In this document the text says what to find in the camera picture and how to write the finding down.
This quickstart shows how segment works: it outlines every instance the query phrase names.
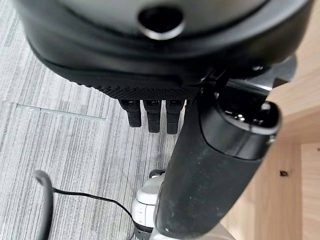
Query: gray carpet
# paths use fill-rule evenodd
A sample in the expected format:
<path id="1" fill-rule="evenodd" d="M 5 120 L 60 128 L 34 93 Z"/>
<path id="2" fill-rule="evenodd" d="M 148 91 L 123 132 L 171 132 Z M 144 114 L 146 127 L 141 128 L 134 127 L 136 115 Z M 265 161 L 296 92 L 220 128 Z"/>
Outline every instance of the gray carpet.
<path id="1" fill-rule="evenodd" d="M 70 83 L 32 54 L 9 2 L 0 0 L 0 239 L 36 239 L 46 171 L 57 188 L 112 198 L 131 208 L 149 172 L 165 168 L 177 136 L 128 126 L 118 102 Z M 55 195 L 54 240 L 126 240 L 133 232 L 116 205 Z"/>

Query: wooden panel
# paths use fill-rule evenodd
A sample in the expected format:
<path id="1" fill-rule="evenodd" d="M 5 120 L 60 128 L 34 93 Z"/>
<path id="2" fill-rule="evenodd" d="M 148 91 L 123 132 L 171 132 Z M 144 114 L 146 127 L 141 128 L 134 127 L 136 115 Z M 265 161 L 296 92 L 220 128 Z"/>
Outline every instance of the wooden panel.
<path id="1" fill-rule="evenodd" d="M 320 142 L 304 144 L 302 153 L 303 240 L 320 236 Z"/>
<path id="2" fill-rule="evenodd" d="M 295 80 L 274 89 L 269 100 L 284 116 L 281 138 L 299 143 L 320 141 L 320 1 L 315 1 L 311 21 L 297 51 Z"/>
<path id="3" fill-rule="evenodd" d="M 277 142 L 222 224 L 236 240 L 301 240 L 300 145 Z M 288 177 L 280 176 L 287 171 Z"/>

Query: black plastic cover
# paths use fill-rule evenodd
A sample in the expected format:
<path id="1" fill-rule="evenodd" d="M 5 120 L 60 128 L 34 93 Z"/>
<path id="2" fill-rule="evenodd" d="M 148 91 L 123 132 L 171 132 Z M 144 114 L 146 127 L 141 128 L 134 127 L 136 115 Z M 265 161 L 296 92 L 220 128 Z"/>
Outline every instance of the black plastic cover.
<path id="1" fill-rule="evenodd" d="M 272 130 L 245 129 L 245 123 L 221 119 L 222 113 L 211 109 L 216 107 L 212 99 L 204 105 L 206 96 L 199 97 L 189 107 L 165 172 L 154 222 L 170 238 L 195 239 L 220 222 L 260 166 L 273 142 L 269 137 L 277 134 L 275 126 L 280 127 L 277 112 Z"/>

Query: wooden surface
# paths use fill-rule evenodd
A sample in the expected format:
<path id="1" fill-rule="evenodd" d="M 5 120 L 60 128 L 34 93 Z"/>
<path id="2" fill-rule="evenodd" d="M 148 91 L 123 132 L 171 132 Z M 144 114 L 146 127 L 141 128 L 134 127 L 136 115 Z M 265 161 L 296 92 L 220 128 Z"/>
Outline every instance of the wooden surface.
<path id="1" fill-rule="evenodd" d="M 300 145 L 276 143 L 251 183 L 223 219 L 236 240 L 301 240 Z M 288 177 L 280 176 L 288 172 Z"/>
<path id="2" fill-rule="evenodd" d="M 318 240 L 320 237 L 320 142 L 303 144 L 301 153 L 303 240 Z"/>
<path id="3" fill-rule="evenodd" d="M 320 141 L 320 0 L 315 1 L 305 38 L 297 51 L 298 69 L 293 82 L 274 89 L 269 100 L 284 116 L 279 136 L 285 141 Z"/>

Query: black cylindrical handle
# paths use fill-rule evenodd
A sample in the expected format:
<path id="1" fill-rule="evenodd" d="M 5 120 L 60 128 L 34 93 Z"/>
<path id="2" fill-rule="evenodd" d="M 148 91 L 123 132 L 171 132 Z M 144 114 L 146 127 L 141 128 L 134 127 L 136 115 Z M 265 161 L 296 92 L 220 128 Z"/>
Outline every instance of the black cylindrical handle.
<path id="1" fill-rule="evenodd" d="M 202 129 L 203 118 L 206 117 L 201 114 L 206 111 L 203 106 L 200 97 L 198 103 L 194 102 L 188 110 L 166 170 L 155 210 L 155 227 L 162 235 L 174 239 L 194 239 L 215 227 L 242 194 L 262 162 L 261 158 L 241 159 L 235 156 L 237 153 L 242 155 L 248 147 L 246 144 L 242 144 L 244 149 L 229 151 L 235 155 L 226 154 L 212 147 L 204 137 Z M 281 120 L 280 112 L 278 114 L 279 116 L 276 116 L 278 120 L 274 122 L 276 125 L 279 125 L 277 122 Z M 224 135 L 221 128 L 232 123 L 227 121 L 225 123 L 227 125 L 224 125 L 220 119 L 217 124 L 214 119 L 216 118 L 211 122 L 210 133 L 215 131 L 220 133 L 215 137 L 223 142 Z M 244 136 L 249 141 L 252 139 L 251 135 L 255 135 L 255 139 L 259 139 L 259 135 L 262 135 L 262 139 L 265 139 L 262 133 L 268 133 L 268 131 L 262 131 L 260 134 L 259 131 L 252 133 L 250 129 L 252 127 L 248 128 L 247 136 Z M 259 153 L 266 153 L 270 146 L 268 141 L 265 144 L 257 141 L 257 144 L 263 149 L 258 151 Z"/>

